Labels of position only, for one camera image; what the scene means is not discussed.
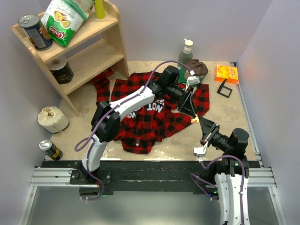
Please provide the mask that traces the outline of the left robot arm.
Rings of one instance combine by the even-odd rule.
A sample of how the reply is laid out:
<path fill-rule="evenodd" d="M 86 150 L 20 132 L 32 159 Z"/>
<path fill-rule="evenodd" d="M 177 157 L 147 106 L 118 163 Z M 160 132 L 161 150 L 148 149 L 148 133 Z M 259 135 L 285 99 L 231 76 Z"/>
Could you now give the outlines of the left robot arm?
<path fill-rule="evenodd" d="M 81 179 L 92 184 L 97 179 L 96 170 L 100 167 L 100 159 L 108 143 L 120 131 L 121 121 L 135 110 L 153 103 L 157 98 L 168 95 L 177 102 L 179 112 L 197 118 L 193 102 L 193 86 L 200 83 L 200 78 L 190 71 L 184 89 L 175 82 L 180 71 L 175 66 L 168 66 L 157 79 L 148 79 L 146 84 L 134 93 L 111 103 L 103 101 L 98 104 L 91 121 L 92 133 L 90 147 L 86 158 L 82 160 L 85 169 L 81 172 Z"/>

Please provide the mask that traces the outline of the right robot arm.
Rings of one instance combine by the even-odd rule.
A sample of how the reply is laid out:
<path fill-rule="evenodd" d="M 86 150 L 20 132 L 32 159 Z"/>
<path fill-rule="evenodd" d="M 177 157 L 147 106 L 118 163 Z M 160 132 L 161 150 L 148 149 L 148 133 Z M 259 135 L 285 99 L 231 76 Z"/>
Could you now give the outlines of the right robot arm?
<path fill-rule="evenodd" d="M 248 225 L 249 162 L 245 155 L 249 133 L 236 128 L 230 136 L 220 133 L 220 125 L 204 117 L 200 118 L 201 147 L 194 148 L 202 167 L 209 172 L 209 179 L 216 184 L 220 203 L 220 224 Z M 203 160 L 209 146 L 221 150 L 223 155 L 210 161 Z"/>

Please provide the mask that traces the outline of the orange leaf brooch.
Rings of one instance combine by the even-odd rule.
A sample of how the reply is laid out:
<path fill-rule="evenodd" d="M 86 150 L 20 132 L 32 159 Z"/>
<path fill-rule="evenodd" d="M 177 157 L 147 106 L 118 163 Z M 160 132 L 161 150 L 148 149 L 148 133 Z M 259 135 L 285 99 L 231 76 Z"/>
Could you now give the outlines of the orange leaf brooch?
<path fill-rule="evenodd" d="M 199 117 L 196 116 L 195 118 L 192 118 L 191 123 L 199 123 Z"/>

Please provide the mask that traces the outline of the red black plaid shirt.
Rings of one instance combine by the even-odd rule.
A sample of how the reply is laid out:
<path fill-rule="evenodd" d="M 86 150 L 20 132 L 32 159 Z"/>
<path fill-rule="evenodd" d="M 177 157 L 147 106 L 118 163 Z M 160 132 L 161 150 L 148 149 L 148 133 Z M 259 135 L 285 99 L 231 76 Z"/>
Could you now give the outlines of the red black plaid shirt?
<path fill-rule="evenodd" d="M 144 85 L 150 72 L 133 73 L 128 80 L 117 79 L 113 90 L 107 76 L 114 71 L 109 68 L 92 79 L 97 90 L 97 101 L 117 101 L 137 91 Z M 115 140 L 121 140 L 127 152 L 148 154 L 156 142 L 182 131 L 191 125 L 191 118 L 176 109 L 175 100 L 165 96 L 126 116 L 120 123 L 119 134 Z"/>

